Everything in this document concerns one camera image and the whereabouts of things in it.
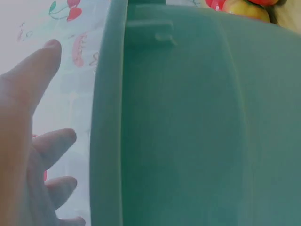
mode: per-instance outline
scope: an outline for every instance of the fingernail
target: fingernail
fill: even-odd
[[[77,139],[76,132],[74,131],[74,129],[71,128],[68,128],[67,130],[69,131],[69,136],[71,138],[71,141],[74,143]]]
[[[60,44],[60,42],[56,39],[52,39],[52,40],[49,40],[48,42],[46,42],[44,44],[44,48],[49,48],[49,47],[54,47],[56,45]]]
[[[70,186],[71,186],[72,191],[75,190],[77,187],[77,179],[72,180],[70,182]]]

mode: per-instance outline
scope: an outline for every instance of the finger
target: finger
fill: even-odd
[[[77,217],[75,219],[60,220],[59,226],[85,226],[86,222],[83,218]]]
[[[55,178],[45,182],[54,208],[60,208],[73,193],[77,180],[70,176]]]
[[[47,42],[44,48],[0,76],[0,94],[11,97],[18,105],[33,113],[60,66],[61,52],[59,41]]]
[[[32,145],[42,158],[44,170],[53,166],[76,141],[73,129],[60,129],[32,139]]]

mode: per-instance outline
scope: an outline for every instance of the red fruit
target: red fruit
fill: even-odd
[[[80,0],[67,0],[69,8],[77,7],[80,3]]]
[[[206,0],[207,5],[215,11],[221,11],[226,0]]]
[[[74,7],[70,9],[69,16],[67,17],[67,21],[71,21],[79,17],[81,14],[81,8]]]
[[[262,6],[272,6],[275,5],[279,0],[249,0],[249,1]]]

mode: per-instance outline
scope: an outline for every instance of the green plastic bin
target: green plastic bin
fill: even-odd
[[[301,38],[112,0],[95,82],[92,226],[301,224]]]

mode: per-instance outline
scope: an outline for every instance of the hand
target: hand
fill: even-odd
[[[72,129],[32,138],[32,115],[61,62],[56,40],[0,76],[0,225],[84,226],[55,210],[76,187],[72,177],[44,183],[43,173],[75,142]]]

